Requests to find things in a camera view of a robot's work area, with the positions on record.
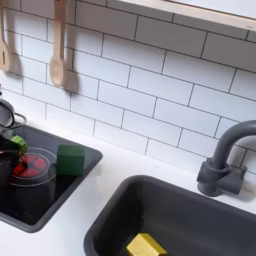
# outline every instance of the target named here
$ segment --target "green toy block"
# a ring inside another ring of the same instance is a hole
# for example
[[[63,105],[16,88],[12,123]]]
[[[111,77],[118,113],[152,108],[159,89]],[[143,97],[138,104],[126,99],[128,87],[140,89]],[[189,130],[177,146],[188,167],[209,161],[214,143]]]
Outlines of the green toy block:
[[[85,147],[79,145],[59,145],[57,153],[57,175],[83,176]]]

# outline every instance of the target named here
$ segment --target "white countertop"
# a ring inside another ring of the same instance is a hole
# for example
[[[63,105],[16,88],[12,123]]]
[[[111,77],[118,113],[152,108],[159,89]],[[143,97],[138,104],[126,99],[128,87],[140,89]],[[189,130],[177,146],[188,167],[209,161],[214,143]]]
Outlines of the white countertop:
[[[0,222],[1,256],[83,256],[83,240],[104,205],[120,183],[133,175],[150,175],[197,192],[196,173],[66,130],[45,121],[28,118],[28,124],[103,153],[98,166],[39,232],[28,234]],[[222,195],[218,201],[256,214],[256,194]]]

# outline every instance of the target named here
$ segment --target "wooden utensil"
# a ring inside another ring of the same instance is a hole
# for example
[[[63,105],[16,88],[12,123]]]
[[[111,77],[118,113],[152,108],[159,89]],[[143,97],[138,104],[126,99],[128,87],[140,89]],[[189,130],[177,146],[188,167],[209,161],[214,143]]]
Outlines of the wooden utensil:
[[[9,71],[11,68],[11,52],[4,39],[4,9],[0,0],[0,69]]]
[[[50,75],[53,84],[61,87],[65,84],[67,77],[67,68],[64,59],[66,0],[54,0],[54,3],[54,53],[50,62]]]

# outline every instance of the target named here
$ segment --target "gray faucet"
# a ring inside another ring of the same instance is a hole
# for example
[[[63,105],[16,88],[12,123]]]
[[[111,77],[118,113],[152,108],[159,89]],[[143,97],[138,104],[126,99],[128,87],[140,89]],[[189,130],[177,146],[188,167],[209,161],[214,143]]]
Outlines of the gray faucet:
[[[203,162],[197,177],[202,194],[209,197],[219,196],[222,192],[239,194],[247,168],[243,167],[240,172],[231,171],[227,159],[238,140],[252,135],[256,135],[256,120],[234,125],[222,135],[213,157]]]

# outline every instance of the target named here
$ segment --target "black sink basin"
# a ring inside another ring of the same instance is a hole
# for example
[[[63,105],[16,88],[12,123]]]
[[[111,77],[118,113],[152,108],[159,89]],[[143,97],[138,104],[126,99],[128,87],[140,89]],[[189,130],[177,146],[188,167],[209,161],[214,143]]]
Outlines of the black sink basin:
[[[256,215],[147,176],[120,185],[86,234],[86,256],[127,256],[138,233],[168,256],[256,255]]]

